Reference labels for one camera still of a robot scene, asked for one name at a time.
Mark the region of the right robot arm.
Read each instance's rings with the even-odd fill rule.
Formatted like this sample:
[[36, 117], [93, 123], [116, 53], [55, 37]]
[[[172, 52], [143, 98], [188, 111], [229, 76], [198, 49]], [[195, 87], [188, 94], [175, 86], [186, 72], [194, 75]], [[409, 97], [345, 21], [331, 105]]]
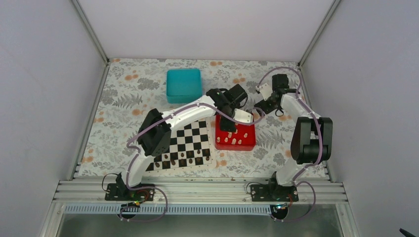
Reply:
[[299, 94], [290, 88], [288, 76], [276, 74], [271, 84], [256, 86], [263, 99], [256, 103], [264, 114], [273, 111], [286, 112], [295, 122], [291, 140], [291, 156], [285, 165], [273, 175], [268, 196], [280, 201], [287, 194], [286, 187], [295, 185], [296, 179], [308, 168], [329, 160], [332, 153], [333, 121], [314, 112]]

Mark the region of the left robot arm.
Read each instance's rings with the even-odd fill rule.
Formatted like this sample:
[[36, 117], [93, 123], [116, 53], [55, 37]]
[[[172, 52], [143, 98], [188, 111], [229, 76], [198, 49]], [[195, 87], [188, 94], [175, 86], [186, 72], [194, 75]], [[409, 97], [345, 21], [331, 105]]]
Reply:
[[116, 177], [118, 194], [126, 200], [133, 199], [137, 190], [150, 189], [141, 183], [155, 157], [170, 149], [171, 135], [185, 126], [215, 115], [221, 116], [222, 130], [234, 131], [236, 125], [252, 125], [252, 115], [241, 108], [248, 95], [240, 85], [231, 89], [214, 88], [200, 98], [177, 109], [148, 112], [138, 133], [127, 141], [128, 149], [136, 150], [128, 168]]

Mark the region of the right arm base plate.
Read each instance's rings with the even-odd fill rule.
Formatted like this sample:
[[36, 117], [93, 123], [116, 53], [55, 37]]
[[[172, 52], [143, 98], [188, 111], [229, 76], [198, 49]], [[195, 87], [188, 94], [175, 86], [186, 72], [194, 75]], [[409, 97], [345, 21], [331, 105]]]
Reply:
[[250, 185], [250, 194], [253, 202], [297, 202], [298, 191], [295, 186], [280, 185]]

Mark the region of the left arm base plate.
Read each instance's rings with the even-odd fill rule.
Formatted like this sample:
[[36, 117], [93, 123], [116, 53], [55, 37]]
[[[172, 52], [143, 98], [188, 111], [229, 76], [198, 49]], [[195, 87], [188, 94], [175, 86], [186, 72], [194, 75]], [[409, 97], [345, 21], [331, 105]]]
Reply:
[[104, 199], [106, 201], [128, 201], [128, 202], [144, 202], [153, 201], [155, 185], [154, 184], [140, 184], [135, 188], [141, 188], [140, 190], [128, 190], [126, 186], [119, 188], [117, 184], [108, 184], [107, 193]]

